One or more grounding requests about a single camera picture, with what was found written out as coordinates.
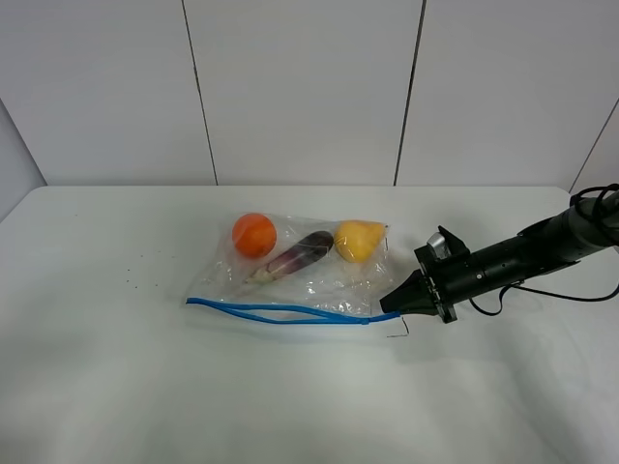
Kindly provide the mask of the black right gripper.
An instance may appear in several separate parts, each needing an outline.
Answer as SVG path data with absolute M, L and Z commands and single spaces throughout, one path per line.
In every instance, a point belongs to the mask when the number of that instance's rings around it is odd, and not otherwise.
M 443 323 L 457 319 L 454 304 L 443 289 L 441 268 L 451 257 L 443 244 L 425 244 L 415 250 L 421 270 L 415 270 L 398 288 L 380 299 L 384 314 L 438 316 Z

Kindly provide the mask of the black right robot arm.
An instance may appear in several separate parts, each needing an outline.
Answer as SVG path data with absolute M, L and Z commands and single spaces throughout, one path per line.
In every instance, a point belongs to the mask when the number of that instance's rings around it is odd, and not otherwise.
M 380 300 L 385 314 L 438 316 L 456 321 L 455 305 L 493 290 L 503 298 L 511 288 L 561 300 L 600 303 L 617 291 L 598 298 L 578 298 L 523 287 L 530 278 L 561 271 L 583 258 L 618 245 L 618 186 L 586 188 L 570 199 L 570 208 L 541 220 L 504 240 L 471 251 L 456 235 L 440 226 L 424 246 L 415 250 L 420 268 Z

